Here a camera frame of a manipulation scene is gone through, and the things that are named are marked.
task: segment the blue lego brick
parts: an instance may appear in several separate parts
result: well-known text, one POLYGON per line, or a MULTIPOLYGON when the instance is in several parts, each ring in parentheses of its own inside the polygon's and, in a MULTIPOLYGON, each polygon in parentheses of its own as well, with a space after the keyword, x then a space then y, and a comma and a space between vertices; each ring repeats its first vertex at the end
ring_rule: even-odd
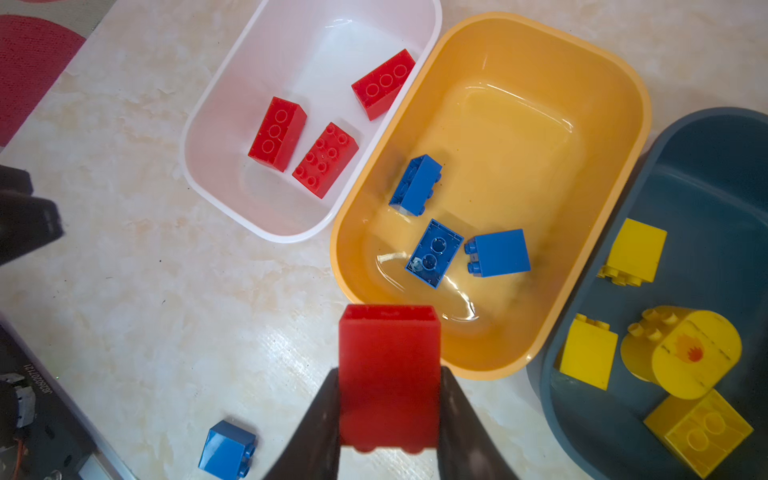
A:
POLYGON ((406 270, 436 289, 463 241, 464 237, 433 219, 408 260, 406 270))
POLYGON ((248 475, 248 464, 255 451, 253 433, 222 420, 208 431, 197 466, 221 480, 237 480, 248 475))
POLYGON ((414 158, 389 201, 389 206, 403 215, 418 217, 425 211, 424 205, 432 198, 432 188, 440 181, 442 165, 429 155, 414 158))
POLYGON ((531 271, 523 230, 478 235, 464 245, 467 270, 474 276, 497 276, 531 271))

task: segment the flame sticker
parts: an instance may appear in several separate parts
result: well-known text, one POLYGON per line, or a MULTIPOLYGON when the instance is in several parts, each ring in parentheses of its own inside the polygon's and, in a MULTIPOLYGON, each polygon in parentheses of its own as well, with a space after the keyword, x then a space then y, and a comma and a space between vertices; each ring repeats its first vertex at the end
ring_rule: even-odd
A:
POLYGON ((704 344, 698 338, 680 335, 677 337, 677 358, 685 363, 696 363, 704 358, 704 344))

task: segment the red lego brick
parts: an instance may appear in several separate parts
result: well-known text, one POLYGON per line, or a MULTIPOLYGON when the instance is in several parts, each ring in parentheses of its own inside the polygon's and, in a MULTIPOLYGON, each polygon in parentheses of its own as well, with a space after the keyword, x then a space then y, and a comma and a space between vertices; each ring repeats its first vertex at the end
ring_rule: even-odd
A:
POLYGON ((369 120, 385 114, 413 70, 415 62, 407 50, 385 61, 380 67, 352 84, 352 89, 366 109, 369 120))
POLYGON ((437 446, 440 320, 431 306, 349 305, 339 322, 342 444, 437 446))
POLYGON ((310 192, 323 198, 357 149, 355 139, 331 122, 293 171, 293 176, 310 192))
POLYGON ((284 172, 296 150, 305 123, 306 113, 298 104, 272 97, 272 103, 266 110, 248 156, 284 172))

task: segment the table surface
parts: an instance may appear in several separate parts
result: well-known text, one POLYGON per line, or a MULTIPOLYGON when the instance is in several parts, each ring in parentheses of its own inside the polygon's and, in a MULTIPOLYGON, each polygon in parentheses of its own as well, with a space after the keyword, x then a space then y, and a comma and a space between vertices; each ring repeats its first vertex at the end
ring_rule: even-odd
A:
MULTIPOLYGON (((650 92, 651 139, 701 108, 768 111, 764 0, 442 3, 444 32, 514 12, 620 55, 650 92)), ((257 5, 119 0, 0 153, 66 231, 0 268, 0 310, 139 478, 209 478, 200 450, 226 417, 261 437, 260 478, 337 363, 346 298, 330 230, 261 240, 191 190, 177 161, 184 122, 257 5)), ((524 372, 460 383, 521 478, 587 478, 524 372)), ((339 472, 437 476, 434 452, 345 451, 339 472)))

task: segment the orange plastic bin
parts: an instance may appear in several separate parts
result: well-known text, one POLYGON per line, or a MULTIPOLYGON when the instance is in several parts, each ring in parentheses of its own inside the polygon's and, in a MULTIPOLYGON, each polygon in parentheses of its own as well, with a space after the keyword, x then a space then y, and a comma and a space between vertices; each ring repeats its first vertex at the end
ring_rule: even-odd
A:
POLYGON ((491 13, 435 47, 334 224, 333 271, 355 303, 433 305, 459 376, 523 368, 558 318, 650 128, 632 68, 578 38, 491 13), (420 217, 388 206, 411 158, 442 179, 420 217), (522 228, 532 271, 478 278, 460 251, 433 290, 406 272, 434 218, 465 239, 522 228))

